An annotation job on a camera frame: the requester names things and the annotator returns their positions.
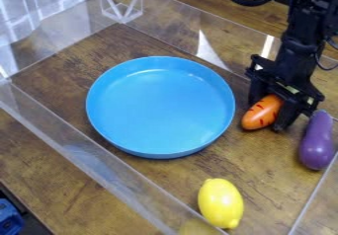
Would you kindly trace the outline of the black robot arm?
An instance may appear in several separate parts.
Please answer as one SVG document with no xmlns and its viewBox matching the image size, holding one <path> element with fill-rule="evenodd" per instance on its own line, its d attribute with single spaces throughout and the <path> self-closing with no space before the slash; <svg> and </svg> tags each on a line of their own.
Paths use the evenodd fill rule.
<svg viewBox="0 0 338 235">
<path fill-rule="evenodd" d="M 246 75 L 252 79 L 249 102 L 269 94 L 283 98 L 275 130 L 287 129 L 301 115 L 312 116 L 324 94 L 312 84 L 312 74 L 321 66 L 325 44 L 338 34 L 338 0 L 291 0 L 288 28 L 277 58 L 253 55 Z"/>
</svg>

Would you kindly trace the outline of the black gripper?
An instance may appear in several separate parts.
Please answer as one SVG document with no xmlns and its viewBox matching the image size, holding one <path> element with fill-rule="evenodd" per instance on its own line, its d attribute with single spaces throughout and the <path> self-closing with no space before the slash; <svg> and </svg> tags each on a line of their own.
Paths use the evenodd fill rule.
<svg viewBox="0 0 338 235">
<path fill-rule="evenodd" d="M 257 103 L 269 93 L 280 95 L 283 106 L 273 125 L 276 132 L 288 129 L 300 115 L 311 117 L 325 100 L 311 80 L 324 46 L 323 41 L 304 44 L 295 39 L 283 39 L 276 60 L 257 54 L 252 56 L 253 63 L 246 70 L 252 79 L 249 104 Z"/>
</svg>

